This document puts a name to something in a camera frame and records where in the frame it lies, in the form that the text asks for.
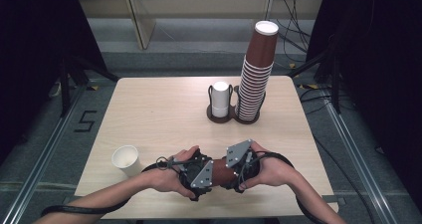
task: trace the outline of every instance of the strap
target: strap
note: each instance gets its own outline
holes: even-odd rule
[[[104,208],[87,208],[87,207],[76,207],[76,206],[68,206],[68,205],[56,205],[56,206],[49,206],[43,210],[41,216],[45,216],[52,212],[65,212],[65,213],[78,213],[78,214],[107,214],[109,212],[113,212],[120,207],[124,206],[128,201],[124,200],[115,206],[111,207],[104,207]]]
[[[274,157],[274,158],[277,158],[277,159],[285,162],[286,164],[288,164],[290,167],[294,168],[294,166],[292,165],[292,163],[286,157],[282,156],[279,153],[276,153],[276,152],[266,152],[264,155],[261,155],[260,156],[260,159],[261,158],[264,158],[264,157]],[[313,216],[311,214],[311,212],[308,211],[308,209],[304,206],[304,204],[302,204],[302,202],[298,199],[298,197],[296,197],[296,201],[298,202],[299,208],[304,213],[304,215],[306,217],[308,217],[308,219],[310,219],[312,222],[314,222],[316,224],[324,224],[325,223],[325,222],[319,220],[317,217]]]

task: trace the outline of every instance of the finger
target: finger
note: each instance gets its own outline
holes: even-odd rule
[[[254,151],[256,151],[256,152],[259,152],[259,151],[268,151],[267,149],[265,149],[265,148],[263,148],[262,146],[260,146],[257,142],[253,142],[252,144],[251,144],[251,148],[254,150]]]
[[[260,179],[257,176],[257,177],[248,179],[248,180],[244,181],[243,183],[241,183],[239,185],[239,189],[243,191],[243,190],[252,188],[252,187],[254,187],[254,186],[258,185],[258,184],[260,184]]]
[[[174,156],[180,156],[180,155],[182,155],[185,152],[186,152],[186,149],[182,149],[179,152],[177,152],[176,155],[174,155]]]
[[[181,160],[181,161],[185,161],[187,159],[189,159],[193,153],[195,153],[195,151],[199,148],[198,145],[192,146],[191,148],[189,148],[189,150],[184,151],[183,153],[181,153],[180,155],[177,156],[177,159]]]
[[[177,189],[177,192],[184,197],[189,197],[189,198],[195,198],[196,197],[195,193],[193,193],[192,191],[184,188],[183,186],[179,186],[178,189]]]

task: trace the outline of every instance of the white cup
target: white cup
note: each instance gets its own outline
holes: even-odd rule
[[[245,56],[245,59],[244,59],[244,62],[243,62],[243,66],[244,67],[246,67],[249,70],[251,70],[253,72],[256,72],[256,73],[267,73],[267,72],[271,72],[271,69],[273,68],[273,64],[274,64],[274,62],[269,67],[266,67],[266,68],[258,68],[258,67],[255,67],[255,66],[249,64],[248,61],[246,61],[246,56]]]
[[[135,176],[142,171],[139,162],[139,152],[132,145],[125,145],[118,148],[112,154],[111,162],[129,177]]]
[[[229,85],[216,82],[211,90],[211,113],[216,117],[225,117],[229,113]]]

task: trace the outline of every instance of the forearm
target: forearm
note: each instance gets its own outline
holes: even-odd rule
[[[289,186],[305,208],[319,220],[325,223],[345,223],[300,173],[295,172],[292,175],[292,181],[289,183]]]
[[[69,206],[103,208],[114,206],[127,200],[137,192],[148,188],[147,173],[107,187],[69,203]],[[72,213],[50,213],[39,219],[36,223],[94,223],[103,215],[93,214],[72,214]]]

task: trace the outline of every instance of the white paper cup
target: white paper cup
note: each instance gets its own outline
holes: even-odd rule
[[[229,113],[229,84],[216,82],[211,90],[211,113],[216,117],[224,117]]]
[[[256,75],[248,71],[247,69],[244,69],[241,73],[243,79],[248,79],[251,82],[253,81],[254,84],[266,83],[269,75],[270,73]]]
[[[251,96],[251,95],[245,95],[243,93],[241,93],[242,96],[242,100],[241,102],[246,102],[249,104],[255,104],[255,103],[260,103],[261,100],[263,99],[263,95],[259,95],[259,96]]]
[[[252,66],[251,64],[249,64],[247,61],[245,61],[244,64],[243,64],[244,70],[246,69],[246,70],[254,73],[257,76],[258,75],[268,75],[268,74],[270,74],[271,71],[272,71],[272,68],[273,68],[273,65],[266,67],[264,69],[263,68],[257,68],[257,67]]]
[[[268,77],[265,78],[252,78],[248,74],[242,72],[241,84],[247,83],[248,86],[255,89],[264,88],[267,85]]]
[[[217,109],[215,107],[212,107],[211,110],[212,114],[216,117],[225,117],[227,114],[229,114],[229,108],[223,108],[223,109]]]
[[[267,87],[267,84],[266,83],[264,83],[264,84],[262,84],[262,85],[260,85],[260,86],[257,86],[257,85],[251,85],[250,83],[249,83],[249,81],[247,81],[247,79],[244,79],[244,80],[242,80],[241,81],[241,83],[240,83],[240,86],[239,87],[241,87],[242,89],[248,89],[248,90],[252,90],[252,91],[255,91],[255,92],[262,92],[262,91],[264,91],[265,90],[265,88]]]
[[[254,90],[246,86],[245,84],[241,84],[242,86],[239,87],[240,94],[242,96],[249,96],[249,97],[261,97],[264,95],[265,89]]]
[[[243,120],[243,121],[252,121],[255,118],[255,114],[254,115],[243,115],[243,114],[239,114],[239,119]]]
[[[127,176],[135,176],[142,171],[139,152],[132,145],[125,145],[116,150],[111,157],[112,164]]]
[[[241,103],[241,110],[243,112],[244,111],[257,111],[260,106],[261,106],[261,103],[246,104],[246,103],[242,102]]]
[[[252,110],[250,110],[250,111],[241,110],[241,111],[238,112],[238,115],[239,116],[251,116],[251,117],[254,117],[255,114],[257,114],[257,112],[258,112],[257,109],[255,109],[254,111],[252,111]]]
[[[254,91],[251,91],[251,90],[248,90],[248,89],[242,89],[242,90],[240,90],[239,94],[242,96],[242,99],[252,98],[252,99],[256,100],[256,99],[263,97],[264,92],[265,91],[254,92]]]

